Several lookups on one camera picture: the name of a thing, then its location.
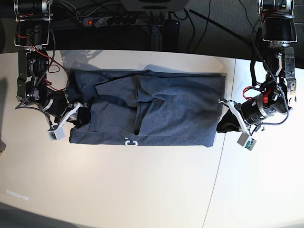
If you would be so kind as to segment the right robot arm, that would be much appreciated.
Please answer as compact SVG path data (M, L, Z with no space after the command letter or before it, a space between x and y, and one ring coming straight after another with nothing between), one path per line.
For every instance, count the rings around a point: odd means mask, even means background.
M51 0L16 0L15 46L18 53L19 75L17 78L16 109L32 109L41 112L47 119L50 132L54 132L65 122L82 126L90 121L87 104L70 103L66 88L55 89L47 79L52 66L63 69L49 56L46 45L55 38L50 27L52 13Z

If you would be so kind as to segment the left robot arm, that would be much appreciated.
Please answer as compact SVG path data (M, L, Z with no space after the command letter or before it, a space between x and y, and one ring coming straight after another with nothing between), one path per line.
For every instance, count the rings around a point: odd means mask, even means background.
M90 120L74 127L72 143L104 144L107 137L156 138L200 144L216 133L252 136L267 118L289 115L295 97L292 0L260 0L260 28L252 28L251 67L260 59L267 72L258 92L242 104L224 99L221 75L187 75L146 71L77 71L79 90L92 100Z

